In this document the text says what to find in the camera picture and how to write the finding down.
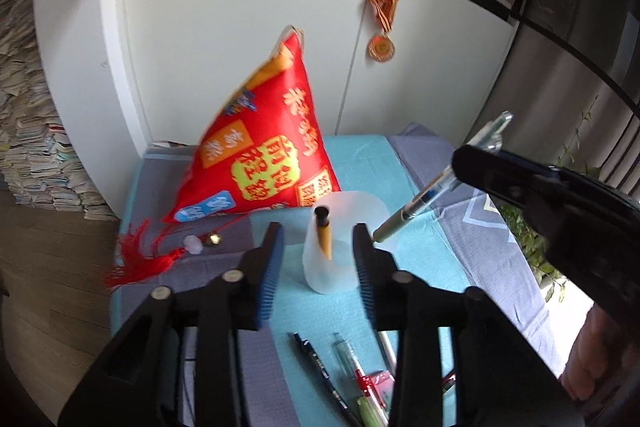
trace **red tassel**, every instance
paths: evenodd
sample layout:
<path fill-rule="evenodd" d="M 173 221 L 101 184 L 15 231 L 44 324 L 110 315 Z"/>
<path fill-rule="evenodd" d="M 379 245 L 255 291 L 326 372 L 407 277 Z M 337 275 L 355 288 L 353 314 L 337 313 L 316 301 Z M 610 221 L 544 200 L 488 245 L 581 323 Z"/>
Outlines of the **red tassel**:
<path fill-rule="evenodd" d="M 152 243 L 152 257 L 144 257 L 140 253 L 140 241 L 148 229 L 149 222 L 148 219 L 145 219 L 134 233 L 129 231 L 118 238 L 118 246 L 124 265 L 113 266 L 108 270 L 104 276 L 104 284 L 107 288 L 141 282 L 154 275 L 159 275 L 170 269 L 185 253 L 186 250 L 183 247 L 175 248 L 164 255 L 158 253 L 160 241 L 169 232 L 169 227 L 165 227 Z"/>

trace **frosted plastic cup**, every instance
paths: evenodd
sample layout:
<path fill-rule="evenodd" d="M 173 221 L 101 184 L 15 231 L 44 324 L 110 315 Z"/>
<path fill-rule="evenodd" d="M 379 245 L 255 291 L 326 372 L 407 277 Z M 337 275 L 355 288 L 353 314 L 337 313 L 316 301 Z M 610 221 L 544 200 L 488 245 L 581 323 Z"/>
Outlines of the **frosted plastic cup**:
<path fill-rule="evenodd" d="M 320 250 L 316 234 L 316 206 L 329 209 L 332 229 L 332 259 Z M 367 192 L 332 192 L 316 201 L 306 227 L 302 266 L 306 283 L 318 293 L 347 292 L 358 287 L 358 274 L 353 260 L 351 236 L 357 223 L 366 223 L 369 233 L 389 217 L 386 205 Z M 391 237 L 377 248 L 394 253 L 397 241 Z"/>

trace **clear pen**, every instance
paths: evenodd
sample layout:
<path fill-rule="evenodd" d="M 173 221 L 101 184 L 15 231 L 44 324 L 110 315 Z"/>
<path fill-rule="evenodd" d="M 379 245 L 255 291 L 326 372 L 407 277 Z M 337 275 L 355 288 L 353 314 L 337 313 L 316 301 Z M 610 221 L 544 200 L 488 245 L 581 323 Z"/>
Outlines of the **clear pen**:
<path fill-rule="evenodd" d="M 342 363 L 348 372 L 354 375 L 362 396 L 367 400 L 371 407 L 371 412 L 376 416 L 376 420 L 379 425 L 388 425 L 389 418 L 386 415 L 382 397 L 378 395 L 371 379 L 364 374 L 364 370 L 360 365 L 360 361 L 358 360 L 353 347 L 351 347 L 349 341 L 345 341 L 339 335 L 337 335 L 337 340 L 338 343 L 335 348 L 338 351 L 338 355 L 342 359 Z"/>
<path fill-rule="evenodd" d="M 513 115 L 505 111 L 495 120 L 485 124 L 467 144 L 489 152 L 499 151 L 502 147 L 502 131 L 512 119 Z M 376 229 L 373 233 L 374 243 L 382 243 L 391 237 L 406 223 L 427 210 L 441 195 L 459 185 L 460 182 L 453 173 L 451 165 L 447 165 L 413 200 Z"/>

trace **orange and black striped ribbon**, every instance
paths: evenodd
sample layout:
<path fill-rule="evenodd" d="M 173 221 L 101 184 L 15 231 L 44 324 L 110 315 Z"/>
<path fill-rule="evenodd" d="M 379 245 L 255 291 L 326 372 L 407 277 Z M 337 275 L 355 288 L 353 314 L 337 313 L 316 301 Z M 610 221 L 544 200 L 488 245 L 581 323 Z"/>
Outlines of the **orange and black striped ribbon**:
<path fill-rule="evenodd" d="M 382 31 L 389 33 L 396 15 L 398 0 L 369 0 L 369 2 L 376 10 L 376 17 L 380 21 Z"/>

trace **finger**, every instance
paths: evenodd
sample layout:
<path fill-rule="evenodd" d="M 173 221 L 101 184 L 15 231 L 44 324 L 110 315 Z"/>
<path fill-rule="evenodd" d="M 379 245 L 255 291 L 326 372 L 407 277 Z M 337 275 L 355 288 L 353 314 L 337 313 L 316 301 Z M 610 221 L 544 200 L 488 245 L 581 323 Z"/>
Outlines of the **finger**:
<path fill-rule="evenodd" d="M 562 387 L 564 387 L 564 390 L 567 391 L 569 397 L 571 397 L 571 399 L 575 401 L 577 397 L 575 396 L 574 388 L 571 387 L 571 382 L 569 382 L 569 378 L 567 377 L 566 373 L 560 375 L 560 383 L 562 384 Z"/>
<path fill-rule="evenodd" d="M 595 380 L 582 365 L 580 357 L 569 357 L 566 375 L 577 399 L 587 400 L 593 394 Z"/>
<path fill-rule="evenodd" d="M 597 380 L 604 375 L 607 365 L 609 365 L 609 359 L 602 336 L 592 335 L 589 331 L 581 331 L 576 339 L 576 344 L 580 365 L 589 371 L 591 378 Z"/>
<path fill-rule="evenodd" d="M 585 324 L 589 330 L 599 337 L 611 337 L 620 331 L 616 322 L 597 304 L 594 304 L 587 314 Z"/>

